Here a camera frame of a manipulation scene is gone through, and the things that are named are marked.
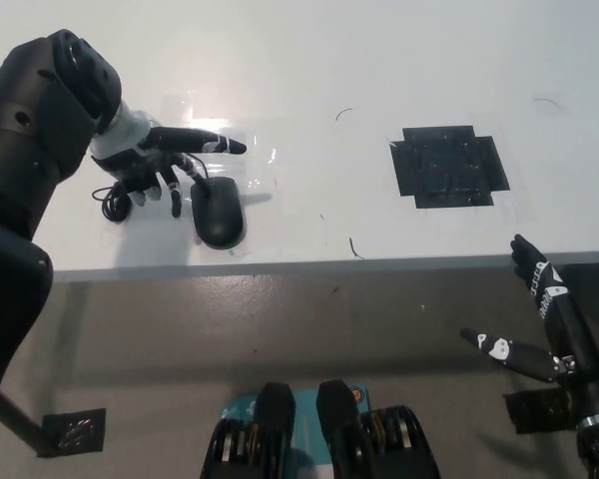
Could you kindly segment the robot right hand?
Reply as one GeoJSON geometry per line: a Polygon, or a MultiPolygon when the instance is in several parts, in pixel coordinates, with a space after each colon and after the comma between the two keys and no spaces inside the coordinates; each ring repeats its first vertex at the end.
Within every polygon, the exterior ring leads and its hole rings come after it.
{"type": "Polygon", "coordinates": [[[550,260],[520,234],[510,243],[515,273],[542,320],[549,347],[464,327],[460,336],[495,364],[570,395],[573,422],[599,425],[599,349],[574,295],[550,260]]]}

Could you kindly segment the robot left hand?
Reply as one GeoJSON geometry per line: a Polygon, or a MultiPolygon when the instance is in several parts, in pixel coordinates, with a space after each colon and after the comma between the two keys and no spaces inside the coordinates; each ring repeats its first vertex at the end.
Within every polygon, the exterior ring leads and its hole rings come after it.
{"type": "Polygon", "coordinates": [[[182,214],[181,184],[175,174],[180,170],[195,183],[204,186],[207,174],[201,174],[192,158],[199,154],[242,155],[247,146],[230,137],[202,129],[166,127],[145,111],[132,110],[122,103],[107,129],[94,136],[89,155],[94,163],[115,179],[104,188],[104,197],[92,197],[101,203],[104,217],[112,223],[125,221],[132,207],[162,197],[166,186],[171,198],[171,214],[182,214]]]}

